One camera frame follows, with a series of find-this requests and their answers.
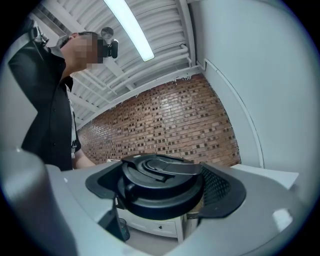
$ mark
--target brick wall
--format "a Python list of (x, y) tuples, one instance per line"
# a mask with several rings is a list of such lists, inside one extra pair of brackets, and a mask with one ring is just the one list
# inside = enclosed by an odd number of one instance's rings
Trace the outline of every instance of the brick wall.
[(95, 163), (158, 153), (232, 166), (239, 149), (226, 111), (202, 74), (159, 85), (96, 117), (78, 131)]

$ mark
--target rectangular light panel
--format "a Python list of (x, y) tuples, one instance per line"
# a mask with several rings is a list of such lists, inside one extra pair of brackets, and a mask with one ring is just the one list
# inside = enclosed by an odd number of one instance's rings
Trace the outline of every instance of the rectangular light panel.
[(104, 0), (111, 12), (120, 22), (125, 32), (130, 37), (135, 48), (139, 52), (144, 62), (147, 62), (155, 57), (151, 47), (143, 33), (136, 17), (130, 10), (125, 0)]

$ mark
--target neck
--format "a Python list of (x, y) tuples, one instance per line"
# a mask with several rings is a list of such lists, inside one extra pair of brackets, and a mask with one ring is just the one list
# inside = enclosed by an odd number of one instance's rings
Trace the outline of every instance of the neck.
[(71, 49), (68, 49), (67, 44), (64, 47), (62, 47), (60, 50), (65, 61), (65, 69), (62, 73), (61, 79), (64, 79), (70, 76), (74, 72), (78, 72), (86, 69), (86, 67), (83, 67), (81, 65), (81, 61), (77, 60), (77, 57), (74, 51), (72, 51)]

